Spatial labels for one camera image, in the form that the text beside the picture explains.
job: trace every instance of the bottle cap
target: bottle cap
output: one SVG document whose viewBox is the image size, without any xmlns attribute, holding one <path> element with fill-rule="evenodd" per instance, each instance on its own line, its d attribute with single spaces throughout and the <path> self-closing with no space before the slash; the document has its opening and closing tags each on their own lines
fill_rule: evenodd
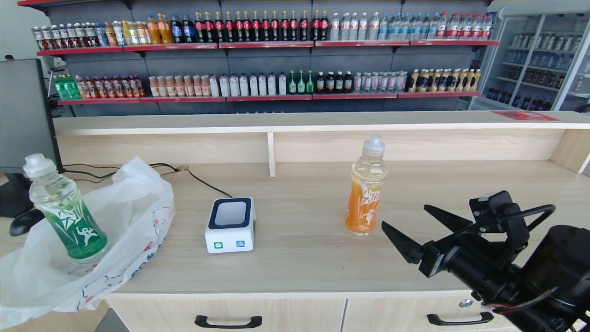
<svg viewBox="0 0 590 332">
<path fill-rule="evenodd" d="M 363 155 L 378 157 L 385 153 L 385 143 L 380 135 L 371 135 L 363 144 Z"/>
<path fill-rule="evenodd" d="M 53 160 L 43 154 L 32 154 L 25 157 L 26 164 L 22 167 L 29 178 L 38 178 L 57 172 Z"/>
</svg>

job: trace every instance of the monitor stand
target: monitor stand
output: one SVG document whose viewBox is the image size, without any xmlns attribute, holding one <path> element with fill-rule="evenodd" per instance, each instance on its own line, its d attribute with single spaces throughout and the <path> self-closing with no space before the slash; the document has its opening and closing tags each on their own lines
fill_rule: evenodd
<svg viewBox="0 0 590 332">
<path fill-rule="evenodd" d="M 0 185 L 0 217 L 16 218 L 33 208 L 33 203 L 29 200 L 31 182 L 22 174 L 4 175 L 8 182 Z"/>
</svg>

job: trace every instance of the computer monitor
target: computer monitor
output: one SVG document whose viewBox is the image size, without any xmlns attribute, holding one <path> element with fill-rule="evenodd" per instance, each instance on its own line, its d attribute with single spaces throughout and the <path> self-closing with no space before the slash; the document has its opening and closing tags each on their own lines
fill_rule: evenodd
<svg viewBox="0 0 590 332">
<path fill-rule="evenodd" d="M 0 216 L 32 208 L 24 177 L 25 157 L 41 153 L 63 169 L 39 59 L 0 61 Z"/>
</svg>

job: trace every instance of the wooden counter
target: wooden counter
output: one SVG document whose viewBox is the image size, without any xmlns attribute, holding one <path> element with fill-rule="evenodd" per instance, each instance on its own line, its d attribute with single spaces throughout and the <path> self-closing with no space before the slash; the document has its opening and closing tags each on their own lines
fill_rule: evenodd
<svg viewBox="0 0 590 332">
<path fill-rule="evenodd" d="M 176 204 L 166 241 L 107 296 L 132 332 L 206 331 L 194 324 L 198 314 L 224 325 L 261 315 L 262 332 L 508 332 L 516 330 L 501 316 L 476 328 L 428 324 L 428 313 L 476 320 L 480 309 L 459 309 L 470 291 L 447 273 L 424 277 L 380 228 L 367 237 L 346 230 L 350 165 L 369 134 L 383 136 L 389 176 L 377 220 L 421 243 L 449 234 L 424 204 L 471 220 L 468 200 L 500 190 L 522 209 L 555 204 L 516 261 L 522 264 L 549 227 L 588 227 L 590 212 L 590 178 L 577 174 L 590 160 L 590 117 L 541 113 L 560 121 L 384 112 L 75 118 L 56 119 L 55 127 L 65 164 L 120 165 L 139 155 L 189 164 L 233 196 L 254 198 L 254 250 L 211 255 L 204 230 L 221 195 L 186 173 L 164 176 Z M 78 185 L 88 192 L 108 182 Z"/>
</svg>

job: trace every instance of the drawer handle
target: drawer handle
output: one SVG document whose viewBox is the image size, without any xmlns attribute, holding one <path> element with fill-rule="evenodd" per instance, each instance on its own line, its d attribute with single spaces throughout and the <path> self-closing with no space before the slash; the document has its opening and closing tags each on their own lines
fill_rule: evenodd
<svg viewBox="0 0 590 332">
<path fill-rule="evenodd" d="M 262 325 L 262 316 L 252 316 L 250 322 L 245 325 L 211 325 L 207 322 L 207 316 L 198 315 L 195 325 L 203 328 L 256 328 Z"/>
<path fill-rule="evenodd" d="M 428 322 L 432 325 L 438 326 L 457 326 L 457 325 L 475 325 L 475 324 L 485 324 L 494 319 L 494 315 L 488 313 L 487 311 L 483 311 L 480 313 L 481 319 L 474 320 L 474 321 L 444 321 L 440 319 L 437 314 L 428 314 L 426 318 L 428 318 Z"/>
</svg>

